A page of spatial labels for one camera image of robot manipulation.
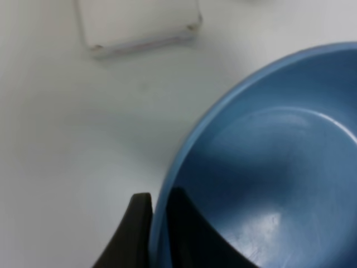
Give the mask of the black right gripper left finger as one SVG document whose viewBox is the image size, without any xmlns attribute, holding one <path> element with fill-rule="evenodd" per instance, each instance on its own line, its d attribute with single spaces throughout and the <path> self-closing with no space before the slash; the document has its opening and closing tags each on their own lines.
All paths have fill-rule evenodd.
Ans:
<svg viewBox="0 0 357 268">
<path fill-rule="evenodd" d="M 94 267 L 149 267 L 148 239 L 153 216 L 150 193 L 134 194 Z"/>
</svg>

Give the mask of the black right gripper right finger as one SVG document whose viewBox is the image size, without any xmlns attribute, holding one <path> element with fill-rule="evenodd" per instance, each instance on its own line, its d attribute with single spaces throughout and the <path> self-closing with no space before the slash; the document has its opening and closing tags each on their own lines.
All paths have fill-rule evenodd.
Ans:
<svg viewBox="0 0 357 268">
<path fill-rule="evenodd" d="M 171 190 L 166 216 L 173 267 L 256 267 L 223 239 L 182 188 Z"/>
</svg>

